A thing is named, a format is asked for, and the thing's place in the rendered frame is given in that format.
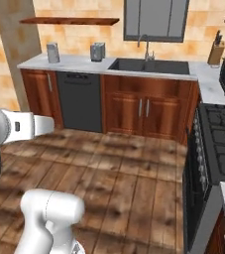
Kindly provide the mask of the grey metal canister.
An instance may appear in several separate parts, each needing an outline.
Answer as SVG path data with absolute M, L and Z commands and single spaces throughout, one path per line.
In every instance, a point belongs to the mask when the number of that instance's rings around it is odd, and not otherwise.
M 50 64 L 59 62 L 59 52 L 57 43 L 47 43 L 48 60 Z

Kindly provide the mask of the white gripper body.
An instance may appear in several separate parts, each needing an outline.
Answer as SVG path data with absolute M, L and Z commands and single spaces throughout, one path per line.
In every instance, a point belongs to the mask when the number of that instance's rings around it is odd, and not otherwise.
M 34 116 L 34 135 L 42 136 L 53 133 L 55 130 L 55 121 L 49 116 Z

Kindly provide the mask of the dark grey dishwasher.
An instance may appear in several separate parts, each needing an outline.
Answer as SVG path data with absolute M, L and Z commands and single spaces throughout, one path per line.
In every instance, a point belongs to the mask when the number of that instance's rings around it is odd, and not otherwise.
M 64 127 L 101 133 L 100 76 L 58 71 L 56 78 Z

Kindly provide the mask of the brown wall shelf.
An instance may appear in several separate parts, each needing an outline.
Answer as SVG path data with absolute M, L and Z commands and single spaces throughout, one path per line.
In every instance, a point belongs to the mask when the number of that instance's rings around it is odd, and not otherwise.
M 77 18 L 77 17 L 34 17 L 20 20 L 22 24 L 54 24 L 54 25 L 97 25 L 113 26 L 119 18 Z

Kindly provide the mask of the grey toaster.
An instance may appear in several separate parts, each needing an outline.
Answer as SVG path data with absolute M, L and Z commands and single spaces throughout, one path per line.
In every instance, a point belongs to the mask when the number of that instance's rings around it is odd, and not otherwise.
M 101 62 L 105 58 L 105 44 L 92 44 L 90 46 L 90 58 L 93 62 Z

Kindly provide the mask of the dark sink basin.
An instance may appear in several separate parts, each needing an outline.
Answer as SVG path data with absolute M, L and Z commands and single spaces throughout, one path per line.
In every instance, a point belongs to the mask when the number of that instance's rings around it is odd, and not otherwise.
M 157 72 L 170 74 L 189 74 L 188 62 L 151 60 L 142 59 L 116 59 L 109 66 L 113 70 Z

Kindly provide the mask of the brown narrow cupboard door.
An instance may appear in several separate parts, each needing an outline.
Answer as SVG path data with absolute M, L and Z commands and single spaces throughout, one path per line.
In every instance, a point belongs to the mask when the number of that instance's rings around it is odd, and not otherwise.
M 47 73 L 51 76 L 53 91 L 50 92 Z M 63 128 L 56 73 L 53 70 L 21 69 L 30 110 L 38 115 L 50 116 L 58 129 Z

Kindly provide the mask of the black stove with hob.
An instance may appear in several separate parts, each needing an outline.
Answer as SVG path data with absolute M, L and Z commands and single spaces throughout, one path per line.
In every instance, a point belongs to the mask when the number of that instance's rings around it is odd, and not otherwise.
M 222 205 L 219 184 L 225 182 L 225 105 L 199 104 L 186 134 L 183 254 L 204 254 Z

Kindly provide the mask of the silver tap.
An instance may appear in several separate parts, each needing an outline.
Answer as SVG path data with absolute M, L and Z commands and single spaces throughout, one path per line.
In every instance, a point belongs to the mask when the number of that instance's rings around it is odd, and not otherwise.
M 145 61 L 154 61 L 155 60 L 155 55 L 154 55 L 154 51 L 153 54 L 150 56 L 149 55 L 149 36 L 147 34 L 142 34 L 139 36 L 138 38 L 138 47 L 140 46 L 140 42 L 145 39 L 146 40 L 146 51 L 145 51 Z

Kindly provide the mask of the grey framed window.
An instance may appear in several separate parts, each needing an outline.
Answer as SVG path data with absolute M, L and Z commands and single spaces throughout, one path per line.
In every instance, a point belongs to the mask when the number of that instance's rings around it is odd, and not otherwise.
M 182 43 L 189 0 L 124 0 L 124 40 Z

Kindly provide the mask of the wooden knife block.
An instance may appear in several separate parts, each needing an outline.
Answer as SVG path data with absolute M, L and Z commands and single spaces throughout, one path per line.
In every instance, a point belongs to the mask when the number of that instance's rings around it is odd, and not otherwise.
M 220 65 L 224 49 L 225 42 L 222 40 L 221 31 L 218 30 L 213 41 L 207 63 L 210 65 Z

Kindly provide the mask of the brown cupboard beside stove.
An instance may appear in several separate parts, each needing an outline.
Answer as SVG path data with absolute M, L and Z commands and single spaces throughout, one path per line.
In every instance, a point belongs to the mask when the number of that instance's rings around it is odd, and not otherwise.
M 225 254 L 225 213 L 221 210 L 204 254 Z

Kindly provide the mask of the brown wooden cupboard run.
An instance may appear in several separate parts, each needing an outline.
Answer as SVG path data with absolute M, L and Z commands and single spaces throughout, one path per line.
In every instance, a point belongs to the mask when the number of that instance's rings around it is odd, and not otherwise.
M 64 126 L 56 74 L 21 71 L 31 110 Z M 102 131 L 186 142 L 200 101 L 198 83 L 190 80 L 103 75 L 100 77 Z

